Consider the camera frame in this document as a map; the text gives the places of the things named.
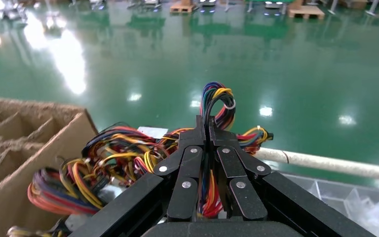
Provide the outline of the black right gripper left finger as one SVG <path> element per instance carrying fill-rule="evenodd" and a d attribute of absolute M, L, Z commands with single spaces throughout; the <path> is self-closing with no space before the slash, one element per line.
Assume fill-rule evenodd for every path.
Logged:
<path fill-rule="evenodd" d="M 195 215 L 205 135 L 202 116 L 198 115 L 195 128 L 181 132 L 177 150 L 154 169 L 172 189 L 166 210 L 169 221 L 190 221 Z"/>

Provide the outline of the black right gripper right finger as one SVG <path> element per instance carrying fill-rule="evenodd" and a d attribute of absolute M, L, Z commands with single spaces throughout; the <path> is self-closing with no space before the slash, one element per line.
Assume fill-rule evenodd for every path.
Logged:
<path fill-rule="evenodd" d="M 227 218 L 265 220 L 268 212 L 258 188 L 259 181 L 271 173 L 271 168 L 243 150 L 236 135 L 218 128 L 213 117 L 208 122 L 213 177 Z"/>

